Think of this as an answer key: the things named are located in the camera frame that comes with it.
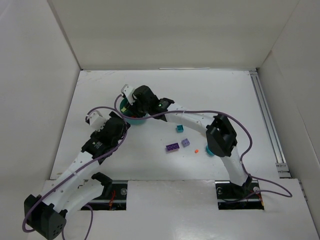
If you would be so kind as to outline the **dark purple long lego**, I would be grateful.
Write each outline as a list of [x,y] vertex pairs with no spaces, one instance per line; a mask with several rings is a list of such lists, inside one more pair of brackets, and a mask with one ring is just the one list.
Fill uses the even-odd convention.
[[180,146],[179,146],[179,144],[177,142],[171,143],[171,144],[168,144],[168,145],[165,146],[165,150],[167,152],[177,151],[179,149],[180,149]]

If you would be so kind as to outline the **light purple square lego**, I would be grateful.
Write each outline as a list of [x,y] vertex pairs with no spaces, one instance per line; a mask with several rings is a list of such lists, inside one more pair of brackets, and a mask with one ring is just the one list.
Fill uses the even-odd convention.
[[182,144],[183,147],[185,148],[185,147],[188,147],[188,146],[190,145],[190,141],[189,141],[187,138],[185,138],[185,139],[183,139],[183,140],[181,141],[181,144]]

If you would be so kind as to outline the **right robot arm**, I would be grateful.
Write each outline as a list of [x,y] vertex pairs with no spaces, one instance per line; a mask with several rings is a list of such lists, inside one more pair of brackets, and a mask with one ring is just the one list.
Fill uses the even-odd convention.
[[126,84],[121,93],[127,100],[124,107],[130,112],[128,119],[154,118],[205,135],[208,149],[222,160],[233,189],[240,193],[248,190],[252,177],[244,170],[237,149],[237,133],[230,123],[231,116],[219,111],[189,110],[172,99],[158,98],[146,85],[134,88]]

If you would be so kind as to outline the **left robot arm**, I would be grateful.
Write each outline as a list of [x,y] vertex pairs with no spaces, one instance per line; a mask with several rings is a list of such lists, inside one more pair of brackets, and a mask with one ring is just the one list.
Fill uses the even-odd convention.
[[124,142],[130,124],[115,109],[109,119],[92,111],[86,122],[94,131],[71,165],[48,191],[38,196],[31,194],[24,200],[23,232],[37,232],[47,240],[54,240],[63,233],[75,212],[110,191],[112,179],[97,169]]

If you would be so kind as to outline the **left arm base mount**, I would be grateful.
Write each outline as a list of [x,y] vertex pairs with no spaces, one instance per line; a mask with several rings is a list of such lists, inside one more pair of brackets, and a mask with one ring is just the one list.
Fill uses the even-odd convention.
[[127,208],[128,181],[112,180],[101,172],[91,176],[103,187],[100,196],[90,200],[86,205],[94,211],[125,211]]

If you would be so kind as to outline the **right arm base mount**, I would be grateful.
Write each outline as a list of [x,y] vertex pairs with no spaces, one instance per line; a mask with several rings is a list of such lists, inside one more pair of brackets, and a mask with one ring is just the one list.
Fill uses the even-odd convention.
[[245,188],[229,181],[215,181],[217,206],[219,210],[264,210],[259,183],[254,180]]

